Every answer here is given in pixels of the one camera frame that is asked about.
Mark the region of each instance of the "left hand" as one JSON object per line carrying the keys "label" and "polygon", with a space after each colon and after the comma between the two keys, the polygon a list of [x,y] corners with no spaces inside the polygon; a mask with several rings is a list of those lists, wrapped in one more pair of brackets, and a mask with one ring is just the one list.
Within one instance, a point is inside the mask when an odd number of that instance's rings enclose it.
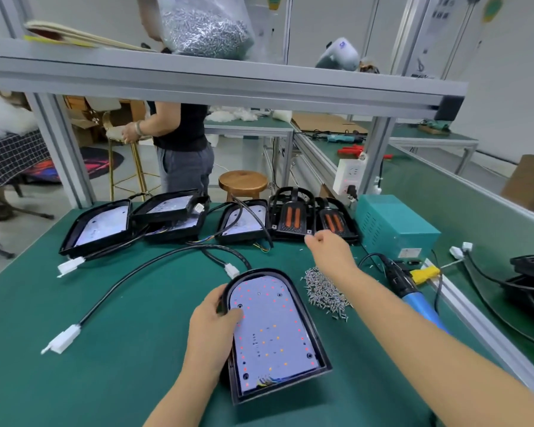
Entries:
{"label": "left hand", "polygon": [[135,142],[138,142],[138,140],[141,138],[138,133],[136,133],[136,123],[128,123],[123,128],[123,139],[125,140],[126,144],[132,144]]}
{"label": "left hand", "polygon": [[182,366],[183,371],[198,371],[216,381],[231,351],[233,330],[243,317],[241,308],[232,308],[223,316],[216,313],[225,287],[221,285],[213,289],[194,310]]}

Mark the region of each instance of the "gold stool leg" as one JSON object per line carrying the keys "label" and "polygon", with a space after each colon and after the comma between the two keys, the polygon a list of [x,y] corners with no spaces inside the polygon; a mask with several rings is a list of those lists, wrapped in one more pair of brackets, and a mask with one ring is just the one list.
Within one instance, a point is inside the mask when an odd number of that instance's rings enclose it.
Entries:
{"label": "gold stool leg", "polygon": [[107,142],[109,143],[109,198],[112,202],[115,200],[115,184],[113,179],[113,141],[107,138]]}
{"label": "gold stool leg", "polygon": [[[133,151],[134,165],[136,168],[136,176],[138,177],[138,186],[141,189],[141,192],[146,192],[146,180],[144,179],[144,173],[142,172],[142,163],[141,157],[138,154],[138,147],[135,143],[130,144],[130,147]],[[142,200],[146,200],[146,196],[142,195]]]}

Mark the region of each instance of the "person in black shirt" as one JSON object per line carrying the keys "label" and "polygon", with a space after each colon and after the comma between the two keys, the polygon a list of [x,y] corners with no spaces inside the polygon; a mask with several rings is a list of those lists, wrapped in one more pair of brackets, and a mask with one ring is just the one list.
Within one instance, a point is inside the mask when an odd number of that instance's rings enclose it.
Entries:
{"label": "person in black shirt", "polygon": [[[160,40],[156,0],[138,0],[142,24],[149,36]],[[165,48],[163,53],[170,53]],[[214,150],[204,134],[206,105],[148,102],[151,116],[129,123],[123,129],[125,143],[152,136],[157,148],[163,192],[199,189],[207,193],[214,168]]]}

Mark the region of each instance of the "label sticker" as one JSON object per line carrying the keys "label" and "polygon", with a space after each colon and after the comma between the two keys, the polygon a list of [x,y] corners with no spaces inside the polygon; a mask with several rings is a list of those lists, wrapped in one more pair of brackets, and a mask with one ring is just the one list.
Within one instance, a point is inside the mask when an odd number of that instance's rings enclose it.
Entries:
{"label": "label sticker", "polygon": [[398,258],[418,258],[421,249],[402,249]]}

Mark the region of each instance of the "blue electric screwdriver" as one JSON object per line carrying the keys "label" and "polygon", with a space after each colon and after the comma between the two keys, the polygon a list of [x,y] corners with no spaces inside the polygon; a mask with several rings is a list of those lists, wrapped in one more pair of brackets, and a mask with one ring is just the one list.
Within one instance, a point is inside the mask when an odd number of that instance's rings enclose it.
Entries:
{"label": "blue electric screwdriver", "polygon": [[399,296],[403,301],[417,311],[428,321],[433,322],[438,328],[449,334],[445,325],[443,325],[437,312],[427,302],[423,294],[417,288],[415,282],[401,267],[383,254],[377,254],[384,263],[385,276],[390,283],[392,292]]}

